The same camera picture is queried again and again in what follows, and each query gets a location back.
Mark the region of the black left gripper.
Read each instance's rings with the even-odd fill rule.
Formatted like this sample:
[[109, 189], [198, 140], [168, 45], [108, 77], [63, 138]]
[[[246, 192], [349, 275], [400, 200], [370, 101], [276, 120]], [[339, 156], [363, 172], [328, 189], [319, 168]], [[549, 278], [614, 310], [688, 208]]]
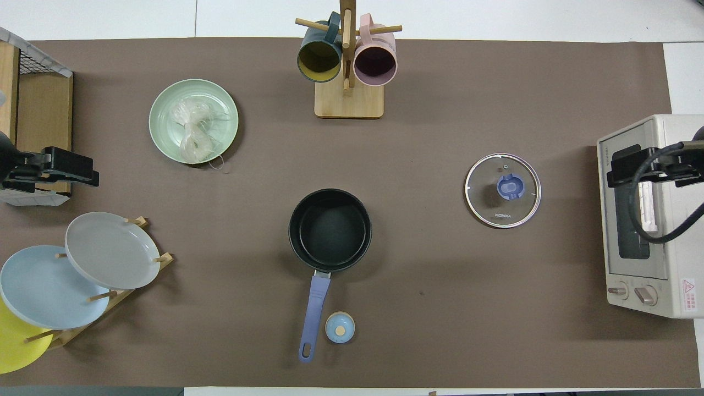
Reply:
[[[35, 191], [36, 185], [57, 182], [99, 186], [99, 172], [93, 172], [93, 159], [72, 151], [46, 146], [42, 152], [20, 151], [15, 146], [5, 150], [5, 188]], [[83, 180], [83, 172], [92, 172]]]

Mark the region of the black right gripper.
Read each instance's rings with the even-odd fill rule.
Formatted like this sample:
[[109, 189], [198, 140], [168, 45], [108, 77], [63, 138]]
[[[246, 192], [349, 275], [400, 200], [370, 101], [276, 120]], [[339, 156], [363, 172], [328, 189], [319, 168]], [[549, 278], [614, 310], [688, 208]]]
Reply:
[[607, 186], [617, 188], [636, 178], [639, 182], [692, 185], [702, 182], [702, 142], [677, 142], [664, 148], [649, 147], [624, 158], [624, 176], [615, 172], [625, 150], [613, 151], [609, 158]]

